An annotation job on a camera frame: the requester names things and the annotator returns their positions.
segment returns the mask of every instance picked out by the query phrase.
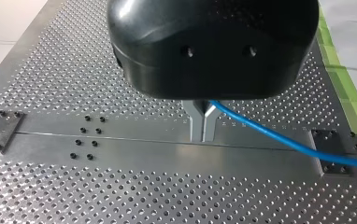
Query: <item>hole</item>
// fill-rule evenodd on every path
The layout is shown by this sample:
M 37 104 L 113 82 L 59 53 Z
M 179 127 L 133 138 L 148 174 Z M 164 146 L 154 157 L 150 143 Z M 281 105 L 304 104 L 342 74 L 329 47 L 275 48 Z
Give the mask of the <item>hole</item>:
M 257 54 L 257 48 L 255 48 L 252 45 L 247 45 L 247 46 L 245 46 L 245 48 L 243 48 L 242 54 L 245 57 L 253 58 Z
M 192 58 L 193 57 L 193 48 L 191 48 L 190 46 L 182 47 L 181 55 L 184 57 Z

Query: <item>metal surface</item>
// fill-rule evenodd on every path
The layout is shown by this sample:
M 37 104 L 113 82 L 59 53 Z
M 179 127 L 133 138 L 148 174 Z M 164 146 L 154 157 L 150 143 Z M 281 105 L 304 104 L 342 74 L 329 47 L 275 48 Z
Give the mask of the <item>metal surface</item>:
M 318 160 L 224 115 L 214 142 L 191 143 L 180 102 L 123 79 L 105 6 L 49 0 L 0 65 L 0 109 L 27 114 L 0 156 L 0 222 L 357 223 L 357 168 L 321 176 Z M 287 92 L 224 103 L 308 146 L 310 130 L 336 130 L 357 158 L 317 45 Z
M 13 111 L 0 111 L 0 154 L 7 150 L 9 140 L 15 133 L 24 114 Z
M 357 223 L 357 179 L 320 178 L 296 152 L 75 139 L 13 139 L 0 158 L 0 221 Z

